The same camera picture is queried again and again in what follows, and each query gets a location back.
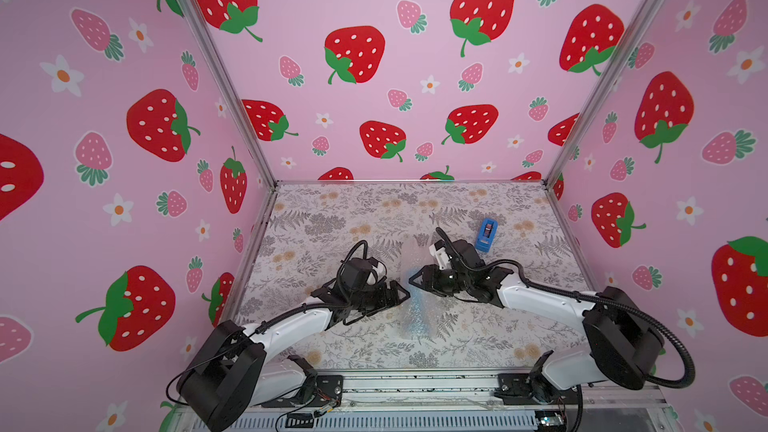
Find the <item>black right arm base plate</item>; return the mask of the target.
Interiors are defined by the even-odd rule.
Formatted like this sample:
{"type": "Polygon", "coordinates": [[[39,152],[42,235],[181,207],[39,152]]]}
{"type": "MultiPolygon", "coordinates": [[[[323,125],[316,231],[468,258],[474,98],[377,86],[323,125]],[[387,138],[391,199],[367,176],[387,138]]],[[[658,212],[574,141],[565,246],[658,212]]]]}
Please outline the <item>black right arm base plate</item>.
{"type": "Polygon", "coordinates": [[[493,396],[504,405],[577,405],[581,398],[575,388],[557,390],[543,379],[532,380],[525,373],[501,373],[497,382],[493,396]]]}

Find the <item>clear bubble wrap sheet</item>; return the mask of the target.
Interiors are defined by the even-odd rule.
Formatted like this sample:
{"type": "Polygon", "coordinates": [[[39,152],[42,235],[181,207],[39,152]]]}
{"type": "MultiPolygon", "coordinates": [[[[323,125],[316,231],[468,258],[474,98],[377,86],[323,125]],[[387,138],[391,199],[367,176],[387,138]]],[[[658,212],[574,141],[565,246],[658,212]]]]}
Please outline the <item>clear bubble wrap sheet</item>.
{"type": "Polygon", "coordinates": [[[400,259],[399,282],[411,294],[411,298],[398,307],[400,336],[409,340],[404,332],[404,319],[412,306],[418,306],[422,308],[429,321],[430,335],[422,340],[409,341],[415,341],[418,344],[447,343],[455,333],[458,323],[456,302],[427,293],[409,284],[409,279],[423,266],[434,264],[428,248],[420,246],[415,238],[410,238],[402,244],[400,259]]]}

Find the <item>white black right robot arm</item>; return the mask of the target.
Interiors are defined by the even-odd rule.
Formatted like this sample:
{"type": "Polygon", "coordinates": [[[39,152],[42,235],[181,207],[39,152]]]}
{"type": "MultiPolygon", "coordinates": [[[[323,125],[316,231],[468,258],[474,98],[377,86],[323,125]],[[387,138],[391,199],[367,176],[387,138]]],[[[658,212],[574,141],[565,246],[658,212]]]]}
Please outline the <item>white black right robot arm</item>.
{"type": "Polygon", "coordinates": [[[624,309],[631,302],[620,290],[607,288],[600,295],[555,289],[527,279],[516,261],[488,265],[479,272],[427,265],[409,283],[439,297],[466,293],[470,303],[527,311],[582,331],[584,344],[547,352],[531,369],[527,383],[542,401],[557,391],[597,382],[640,390],[663,348],[661,334],[624,309]]]}

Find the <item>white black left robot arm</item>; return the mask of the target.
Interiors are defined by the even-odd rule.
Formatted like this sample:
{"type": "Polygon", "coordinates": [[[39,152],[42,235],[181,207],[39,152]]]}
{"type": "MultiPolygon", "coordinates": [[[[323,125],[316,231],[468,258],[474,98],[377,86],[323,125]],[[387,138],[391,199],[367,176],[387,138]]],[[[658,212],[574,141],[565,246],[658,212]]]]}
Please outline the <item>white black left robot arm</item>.
{"type": "Polygon", "coordinates": [[[361,320],[409,298],[396,280],[352,292],[331,280],[303,304],[260,324],[224,321],[181,373],[176,390],[211,431],[229,428],[249,407],[298,407],[321,400],[318,373],[306,359],[291,355],[287,362],[277,362],[275,357],[335,325],[351,325],[354,312],[361,320]]]}

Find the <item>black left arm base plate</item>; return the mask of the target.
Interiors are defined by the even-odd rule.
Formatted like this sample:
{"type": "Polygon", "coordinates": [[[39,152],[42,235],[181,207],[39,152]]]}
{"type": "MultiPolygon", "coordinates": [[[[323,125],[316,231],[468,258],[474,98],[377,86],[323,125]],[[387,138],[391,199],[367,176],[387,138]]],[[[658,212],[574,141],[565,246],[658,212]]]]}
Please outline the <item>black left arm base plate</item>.
{"type": "Polygon", "coordinates": [[[342,375],[318,375],[307,377],[300,386],[293,387],[281,397],[262,404],[264,408],[310,408],[335,405],[343,395],[342,375]]]}

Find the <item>blue plastic wine glass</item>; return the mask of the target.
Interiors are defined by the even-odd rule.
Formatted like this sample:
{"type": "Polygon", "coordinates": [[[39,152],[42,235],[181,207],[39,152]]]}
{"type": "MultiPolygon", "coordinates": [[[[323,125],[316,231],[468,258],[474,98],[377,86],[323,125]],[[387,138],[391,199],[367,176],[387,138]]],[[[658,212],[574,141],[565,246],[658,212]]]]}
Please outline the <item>blue plastic wine glass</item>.
{"type": "Polygon", "coordinates": [[[422,340],[430,335],[430,325],[421,307],[412,306],[404,319],[404,332],[409,340],[422,340]]]}

